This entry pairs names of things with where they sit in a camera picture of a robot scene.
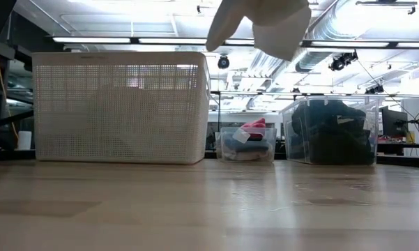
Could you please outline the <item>navy striped garment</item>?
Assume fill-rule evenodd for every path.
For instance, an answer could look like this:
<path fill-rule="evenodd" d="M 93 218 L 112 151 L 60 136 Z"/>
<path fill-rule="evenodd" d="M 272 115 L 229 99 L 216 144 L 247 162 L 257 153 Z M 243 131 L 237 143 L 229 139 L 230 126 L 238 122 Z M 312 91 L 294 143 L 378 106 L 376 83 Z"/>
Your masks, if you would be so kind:
<path fill-rule="evenodd" d="M 222 148 L 224 151 L 232 151 L 234 153 L 267 151 L 270 146 L 267 141 L 246 141 L 242 143 L 232 138 L 222 140 Z"/>

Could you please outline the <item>black ceiling rail fixture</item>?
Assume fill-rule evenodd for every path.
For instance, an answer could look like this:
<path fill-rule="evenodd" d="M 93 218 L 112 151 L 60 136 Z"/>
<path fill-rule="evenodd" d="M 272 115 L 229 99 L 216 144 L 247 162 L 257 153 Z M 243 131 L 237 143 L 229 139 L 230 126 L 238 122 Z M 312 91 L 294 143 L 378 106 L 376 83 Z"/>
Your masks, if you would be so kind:
<path fill-rule="evenodd" d="M 402 1 L 402 0 L 371 0 L 371 1 L 357 1 L 357 6 L 390 6 L 390 7 L 403 7 L 410 8 L 409 15 L 416 12 L 417 1 Z"/>

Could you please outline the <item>black background desk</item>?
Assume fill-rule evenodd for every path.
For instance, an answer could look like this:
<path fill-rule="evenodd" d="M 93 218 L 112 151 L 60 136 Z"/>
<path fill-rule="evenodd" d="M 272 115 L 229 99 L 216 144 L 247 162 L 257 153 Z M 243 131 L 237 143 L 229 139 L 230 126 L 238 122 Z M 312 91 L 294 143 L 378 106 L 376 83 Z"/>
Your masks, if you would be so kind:
<path fill-rule="evenodd" d="M 381 143 L 377 147 L 376 163 L 404 167 L 418 167 L 419 156 L 405 156 L 404 149 L 419 150 L 419 144 Z"/>

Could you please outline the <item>white tag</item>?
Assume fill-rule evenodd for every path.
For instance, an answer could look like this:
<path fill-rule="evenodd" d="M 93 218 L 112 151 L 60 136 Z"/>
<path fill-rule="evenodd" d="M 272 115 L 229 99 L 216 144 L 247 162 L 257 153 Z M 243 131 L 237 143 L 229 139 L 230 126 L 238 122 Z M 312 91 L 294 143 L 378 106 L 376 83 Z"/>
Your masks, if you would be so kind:
<path fill-rule="evenodd" d="M 245 144 L 249 140 L 250 137 L 251 137 L 251 134 L 242 128 L 238 128 L 232 135 L 232 139 L 242 144 Z"/>

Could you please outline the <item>black monitor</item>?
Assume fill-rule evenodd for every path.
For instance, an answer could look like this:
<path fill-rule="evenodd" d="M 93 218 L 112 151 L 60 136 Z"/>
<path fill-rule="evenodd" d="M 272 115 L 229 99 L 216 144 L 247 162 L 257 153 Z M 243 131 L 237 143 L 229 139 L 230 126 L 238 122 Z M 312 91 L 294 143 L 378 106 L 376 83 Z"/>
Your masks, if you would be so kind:
<path fill-rule="evenodd" d="M 389 137 L 405 137 L 409 131 L 407 126 L 408 114 L 381 108 L 383 135 Z"/>

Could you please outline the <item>white cylinder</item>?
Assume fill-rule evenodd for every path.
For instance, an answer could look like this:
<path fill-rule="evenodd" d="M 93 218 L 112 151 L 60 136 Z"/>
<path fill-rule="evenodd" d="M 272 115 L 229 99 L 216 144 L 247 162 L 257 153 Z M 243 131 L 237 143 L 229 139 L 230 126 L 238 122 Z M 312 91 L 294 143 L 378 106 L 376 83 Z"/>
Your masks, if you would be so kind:
<path fill-rule="evenodd" d="M 32 132 L 31 131 L 19 131 L 17 150 L 30 150 L 32 143 Z"/>

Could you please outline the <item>white cloth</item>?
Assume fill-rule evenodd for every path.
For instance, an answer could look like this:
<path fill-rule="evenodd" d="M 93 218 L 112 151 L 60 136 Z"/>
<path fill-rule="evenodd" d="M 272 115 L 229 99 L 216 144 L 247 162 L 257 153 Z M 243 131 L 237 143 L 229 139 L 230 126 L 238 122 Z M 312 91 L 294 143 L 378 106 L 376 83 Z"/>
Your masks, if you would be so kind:
<path fill-rule="evenodd" d="M 245 17 L 252 22 L 255 48 L 290 61 L 310 24 L 311 9 L 308 0 L 222 0 L 207 35 L 206 49 L 219 48 Z"/>

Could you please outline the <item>white perforated laundry basket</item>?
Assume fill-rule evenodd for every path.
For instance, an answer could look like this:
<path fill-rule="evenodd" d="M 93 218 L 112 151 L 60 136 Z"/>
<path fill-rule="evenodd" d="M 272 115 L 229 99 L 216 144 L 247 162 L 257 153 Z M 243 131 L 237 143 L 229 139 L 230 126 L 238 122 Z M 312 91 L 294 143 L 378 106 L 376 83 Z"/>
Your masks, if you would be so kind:
<path fill-rule="evenodd" d="M 45 52 L 32 66 L 37 160 L 204 158 L 211 83 L 202 53 Z"/>

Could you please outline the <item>small clear plastic bin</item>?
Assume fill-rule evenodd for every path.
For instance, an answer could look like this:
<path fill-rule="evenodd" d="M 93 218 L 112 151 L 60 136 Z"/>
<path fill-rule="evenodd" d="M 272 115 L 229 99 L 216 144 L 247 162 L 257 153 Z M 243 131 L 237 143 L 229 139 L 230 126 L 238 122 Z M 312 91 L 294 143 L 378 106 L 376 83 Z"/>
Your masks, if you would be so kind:
<path fill-rule="evenodd" d="M 224 151 L 224 149 L 222 148 L 222 140 L 226 138 L 232 138 L 232 135 L 237 129 L 238 128 L 235 128 L 235 127 L 221 128 L 220 136 L 218 139 L 218 149 L 217 149 L 217 157 L 219 160 L 227 161 L 227 162 L 240 162 L 240 161 L 224 160 L 222 157 L 223 153 L 233 153 L 232 151 Z M 274 155 L 274 158 L 275 158 L 275 147 L 276 147 L 276 134 L 277 134 L 277 130 L 275 128 L 266 128 L 265 135 L 263 139 L 260 140 L 260 141 L 267 141 L 269 143 L 270 148 L 267 151 L 272 152 Z"/>

